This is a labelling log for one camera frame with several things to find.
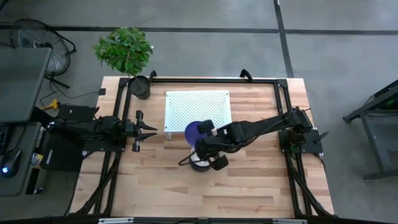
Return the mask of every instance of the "green leaves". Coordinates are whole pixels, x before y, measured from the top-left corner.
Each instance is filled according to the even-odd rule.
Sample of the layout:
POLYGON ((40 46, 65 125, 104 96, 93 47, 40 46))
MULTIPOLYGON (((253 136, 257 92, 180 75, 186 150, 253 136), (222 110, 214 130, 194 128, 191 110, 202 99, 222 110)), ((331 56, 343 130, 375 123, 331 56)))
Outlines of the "green leaves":
POLYGON ((101 62, 122 73, 137 75, 147 66, 152 48, 145 39, 145 33, 135 28, 120 28, 106 38, 99 37, 94 45, 95 55, 101 62))

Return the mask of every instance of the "gray floor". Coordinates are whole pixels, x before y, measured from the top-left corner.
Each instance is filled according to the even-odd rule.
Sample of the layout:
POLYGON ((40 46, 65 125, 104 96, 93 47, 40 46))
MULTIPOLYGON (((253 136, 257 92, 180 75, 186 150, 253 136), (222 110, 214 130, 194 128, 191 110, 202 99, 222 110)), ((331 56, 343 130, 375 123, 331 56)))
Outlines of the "gray floor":
MULTIPOLYGON (((395 0, 280 0, 287 29, 398 29, 395 0)), ((0 21, 22 17, 71 26, 277 28, 271 0, 13 0, 0 21)), ((7 32, 1 31, 0 38, 7 32)), ((105 32, 62 32, 78 52, 60 80, 74 96, 97 90, 104 75, 91 46, 105 32)), ((147 34, 155 47, 144 70, 162 76, 236 77, 248 69, 255 77, 286 77, 277 34, 147 34)), ((341 119, 369 95, 397 79, 398 36, 288 35, 295 77, 304 78, 315 123, 330 134, 323 140, 326 175, 335 213, 345 218, 398 222, 398 178, 363 182, 377 171, 362 124, 341 119)), ((44 83, 41 96, 49 93, 44 83)), ((94 106, 91 95, 62 103, 94 106)), ((63 215, 76 174, 51 173, 40 198, 0 198, 0 219, 63 215)))

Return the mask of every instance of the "white pegboard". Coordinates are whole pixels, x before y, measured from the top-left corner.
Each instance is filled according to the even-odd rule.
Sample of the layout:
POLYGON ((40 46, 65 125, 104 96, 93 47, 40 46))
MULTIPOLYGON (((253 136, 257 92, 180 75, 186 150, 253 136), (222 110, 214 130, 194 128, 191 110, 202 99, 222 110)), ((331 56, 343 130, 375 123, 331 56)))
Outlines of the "white pegboard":
POLYGON ((228 90, 166 92, 165 133, 183 133, 192 121, 207 119, 215 128, 232 122, 228 90))

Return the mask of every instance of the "wooden tabletop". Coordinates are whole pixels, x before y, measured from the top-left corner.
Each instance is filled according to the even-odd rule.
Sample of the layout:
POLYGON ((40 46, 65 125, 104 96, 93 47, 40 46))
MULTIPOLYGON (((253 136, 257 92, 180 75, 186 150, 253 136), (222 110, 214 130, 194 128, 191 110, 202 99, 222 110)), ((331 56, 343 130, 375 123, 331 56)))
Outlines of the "wooden tabletop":
MULTIPOLYGON (((106 94, 98 99, 98 116, 112 115, 119 78, 104 77, 102 88, 106 88, 106 94)), ((310 105, 303 79, 290 78, 287 81, 292 106, 308 109, 310 105)), ((132 141, 129 139, 119 166, 112 216, 294 216, 285 157, 280 152, 277 133, 263 135, 250 146, 228 154, 229 166, 225 169, 205 173, 195 172, 190 166, 179 167, 178 162, 188 156, 190 146, 183 134, 174 134, 171 141, 166 140, 164 134, 166 91, 229 90, 232 120, 257 121, 277 116, 272 85, 155 83, 150 90, 151 96, 147 100, 131 97, 128 118, 135 120, 135 111, 142 110, 145 123, 157 128, 158 135, 142 142, 139 153, 131 151, 132 141)), ((120 118, 126 92, 125 88, 120 118)), ((312 120, 311 112, 307 114, 312 120)), ((103 157, 103 152, 95 152, 83 161, 71 212, 81 208, 97 187, 103 157)), ((303 164, 308 187, 324 208, 333 213, 325 172, 319 158, 304 154, 303 164)), ((300 208, 304 212, 301 191, 298 191, 298 195, 300 208)))

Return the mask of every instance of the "computer mouse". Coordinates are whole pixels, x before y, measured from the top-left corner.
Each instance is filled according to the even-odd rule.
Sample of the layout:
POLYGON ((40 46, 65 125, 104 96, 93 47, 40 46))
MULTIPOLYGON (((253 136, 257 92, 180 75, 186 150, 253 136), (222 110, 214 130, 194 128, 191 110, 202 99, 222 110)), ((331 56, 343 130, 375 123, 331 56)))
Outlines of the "computer mouse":
POLYGON ((1 175, 3 177, 14 177, 17 174, 21 154, 20 149, 13 149, 5 153, 1 161, 1 175))

